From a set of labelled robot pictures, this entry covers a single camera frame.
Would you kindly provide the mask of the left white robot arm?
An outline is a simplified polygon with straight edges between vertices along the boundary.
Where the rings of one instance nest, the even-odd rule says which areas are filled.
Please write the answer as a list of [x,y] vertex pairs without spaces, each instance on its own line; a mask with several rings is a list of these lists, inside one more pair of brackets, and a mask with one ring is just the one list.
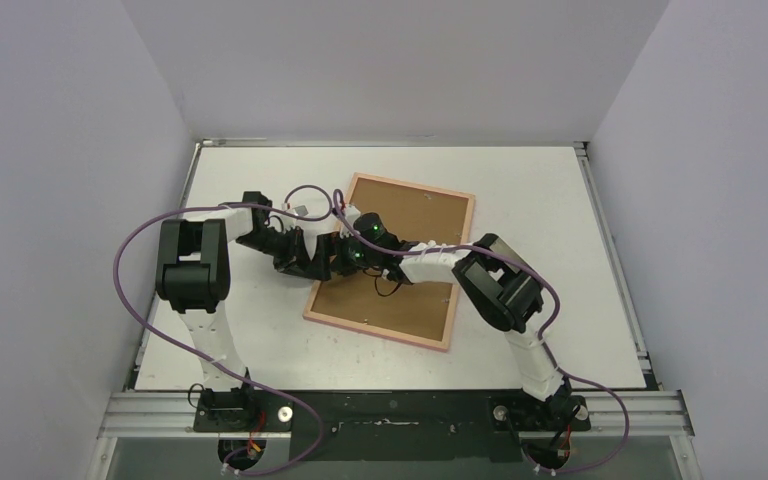
[[155,276],[160,299],[187,327],[200,362],[195,404],[198,432],[289,430],[299,401],[253,384],[234,344],[225,302],[230,293],[232,243],[263,253],[274,269],[326,281],[343,266],[338,233],[319,234],[309,248],[298,221],[304,209],[277,208],[259,191],[238,203],[162,222]]

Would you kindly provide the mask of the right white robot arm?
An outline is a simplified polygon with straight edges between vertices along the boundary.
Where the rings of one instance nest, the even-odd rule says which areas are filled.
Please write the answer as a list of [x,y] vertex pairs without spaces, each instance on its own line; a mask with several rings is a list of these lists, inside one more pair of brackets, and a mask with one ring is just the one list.
[[408,242],[389,232],[376,213],[336,208],[339,258],[357,270],[373,270],[401,285],[445,283],[466,294],[481,319],[504,334],[519,376],[528,421],[537,428],[566,431],[589,424],[582,398],[569,376],[547,353],[538,328],[530,325],[544,306],[543,283],[498,235],[466,245]]

